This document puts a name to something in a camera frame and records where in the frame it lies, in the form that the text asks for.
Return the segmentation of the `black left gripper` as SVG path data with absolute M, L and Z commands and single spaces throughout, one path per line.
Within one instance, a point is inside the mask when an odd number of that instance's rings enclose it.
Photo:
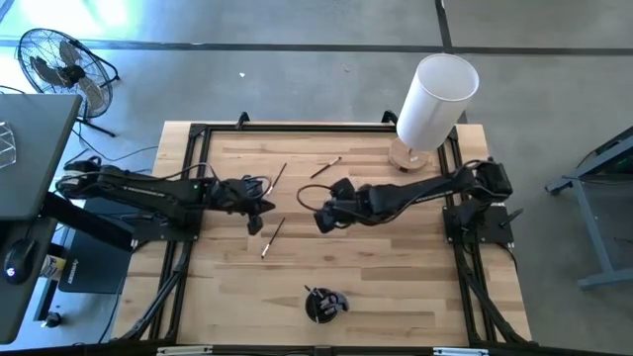
M 261 198 L 262 183 L 251 177 L 226 179 L 212 188 L 212 209 L 228 214 L 248 216 L 247 230 L 256 235 L 263 228 L 261 214 L 273 211 L 276 205 Z

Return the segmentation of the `white shade wooden table lamp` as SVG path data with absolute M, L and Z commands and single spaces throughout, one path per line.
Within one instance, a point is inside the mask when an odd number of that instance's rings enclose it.
M 416 67 L 396 123 L 388 159 L 398 170 L 421 169 L 439 148 L 480 87 L 476 68 L 466 59 L 436 53 Z

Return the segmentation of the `dark grey office desk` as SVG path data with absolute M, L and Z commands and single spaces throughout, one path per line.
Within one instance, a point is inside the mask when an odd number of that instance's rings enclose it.
M 55 226 L 64 223 L 124 251 L 132 235 L 49 190 L 82 99 L 64 94 L 1 94 L 0 122 L 9 124 L 16 162 L 0 169 L 0 344 L 19 332 Z M 28 278 L 6 281 L 4 260 L 15 241 L 35 241 Z

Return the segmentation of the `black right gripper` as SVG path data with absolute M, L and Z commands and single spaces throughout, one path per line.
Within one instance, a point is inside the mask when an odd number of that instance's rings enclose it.
M 334 182 L 330 187 L 330 198 L 323 204 L 323 209 L 314 212 L 316 226 L 321 233 L 329 233 L 340 226 L 361 223 L 375 225 L 377 218 L 348 178 Z

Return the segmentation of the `long black silver-ferrule makeup brush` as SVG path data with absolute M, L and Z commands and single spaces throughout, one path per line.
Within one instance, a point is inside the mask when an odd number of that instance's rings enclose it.
M 321 167 L 317 172 L 313 173 L 310 176 L 310 179 L 315 179 L 318 175 L 322 174 L 325 170 L 329 169 L 331 166 L 335 165 L 338 161 L 341 160 L 341 156 L 336 157 L 332 161 L 326 163 L 323 167 Z

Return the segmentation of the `grey metal desk frame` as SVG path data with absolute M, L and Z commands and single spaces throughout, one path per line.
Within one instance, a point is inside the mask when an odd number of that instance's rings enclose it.
M 633 282 L 633 126 L 545 186 L 552 196 L 566 189 L 577 198 L 599 263 L 599 271 L 581 278 L 579 287 Z

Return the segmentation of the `black table frame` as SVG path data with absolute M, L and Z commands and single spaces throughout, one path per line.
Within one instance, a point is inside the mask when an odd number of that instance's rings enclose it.
M 321 233 L 313 212 L 335 181 L 406 184 L 451 169 L 432 157 L 405 174 L 387 160 L 395 130 L 386 124 L 168 122 L 154 160 L 163 176 L 207 159 L 222 178 L 274 180 L 276 208 L 256 235 L 239 215 L 207 212 L 194 243 L 182 292 L 164 307 L 162 332 L 175 345 L 246 348 L 252 353 L 307 351 L 312 346 L 395 350 L 400 346 L 464 346 L 467 329 L 484 330 L 480 307 L 465 315 L 455 264 L 446 242 L 442 201 L 409 208 L 394 222 Z M 310 176 L 336 157 L 315 179 Z M 265 259 L 260 254 L 286 220 Z M 315 323 L 305 312 L 307 285 L 342 293 L 349 311 Z

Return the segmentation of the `black computer mouse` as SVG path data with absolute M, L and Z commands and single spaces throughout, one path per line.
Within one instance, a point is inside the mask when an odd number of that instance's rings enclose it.
M 34 256 L 37 243 L 28 238 L 22 238 L 12 244 L 5 255 L 4 278 L 11 285 L 24 283 L 31 275 L 34 267 Z

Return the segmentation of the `black mesh pen cup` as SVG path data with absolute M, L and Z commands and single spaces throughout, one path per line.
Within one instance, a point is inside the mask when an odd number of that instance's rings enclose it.
M 323 294 L 323 298 L 326 298 L 332 293 L 335 293 L 334 291 L 327 288 L 319 288 L 319 289 L 320 289 L 320 292 Z M 315 323 L 319 323 L 319 324 L 328 323 L 328 322 L 333 321 L 335 317 L 340 313 L 339 311 L 339 312 L 336 312 L 334 315 L 327 317 L 326 315 L 322 314 L 321 310 L 318 310 L 316 308 L 314 304 L 314 300 L 315 300 L 315 297 L 309 295 L 308 293 L 305 300 L 305 312 L 311 321 Z

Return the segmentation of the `silver aluminium bracket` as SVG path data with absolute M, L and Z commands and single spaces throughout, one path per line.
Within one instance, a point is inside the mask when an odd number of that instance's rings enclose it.
M 210 345 L 180 345 L 159 347 L 155 356 L 206 356 L 213 354 L 214 349 Z
M 488 349 L 458 348 L 458 347 L 434 347 L 433 356 L 490 356 Z

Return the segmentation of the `flat-tip silver-ferrule makeup brush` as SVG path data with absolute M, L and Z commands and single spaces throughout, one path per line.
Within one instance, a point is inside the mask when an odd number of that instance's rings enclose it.
M 280 220 L 280 222 L 278 223 L 278 225 L 277 225 L 276 229 L 274 230 L 274 232 L 273 232 L 272 236 L 270 237 L 269 241 L 268 241 L 268 242 L 266 243 L 266 245 L 264 246 L 264 248 L 263 248 L 263 250 L 262 250 L 262 252 L 261 252 L 261 254 L 260 254 L 260 258 L 261 258 L 262 260 L 263 260 L 263 259 L 265 259 L 265 257 L 266 257 L 266 255 L 267 255 L 267 253 L 268 253 L 268 251 L 269 251 L 269 249 L 270 249 L 271 245 L 273 244 L 273 242 L 275 241 L 276 237 L 278 236 L 278 234 L 279 234 L 279 232 L 280 232 L 280 230 L 281 230 L 281 228 L 282 228 L 282 226 L 283 226 L 283 224 L 284 224 L 285 220 L 286 220 L 286 218 L 285 218 L 285 217 L 283 217 L 283 218 Z

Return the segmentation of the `black floor fan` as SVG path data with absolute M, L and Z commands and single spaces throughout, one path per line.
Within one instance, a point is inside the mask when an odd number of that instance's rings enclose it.
M 22 34 L 16 58 L 32 87 L 41 94 L 81 97 L 77 122 L 101 134 L 115 134 L 92 123 L 103 116 L 114 98 L 118 69 L 76 38 L 52 29 L 34 28 Z

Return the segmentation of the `black computer case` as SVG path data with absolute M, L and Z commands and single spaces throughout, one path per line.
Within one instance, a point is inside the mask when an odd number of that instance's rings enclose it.
M 82 231 L 74 232 L 66 248 L 66 264 L 58 282 L 61 291 L 108 295 L 119 291 L 132 257 L 130 252 Z

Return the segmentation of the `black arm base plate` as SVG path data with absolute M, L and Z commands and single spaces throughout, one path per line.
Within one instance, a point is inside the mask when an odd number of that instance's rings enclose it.
M 194 241 L 200 233 L 200 222 L 177 225 L 168 221 L 133 221 L 133 239 L 138 241 Z
M 467 222 L 461 219 L 462 211 L 463 205 L 443 208 L 445 238 L 449 243 L 513 245 L 510 214 L 505 206 L 491 205 L 486 210 L 475 213 Z

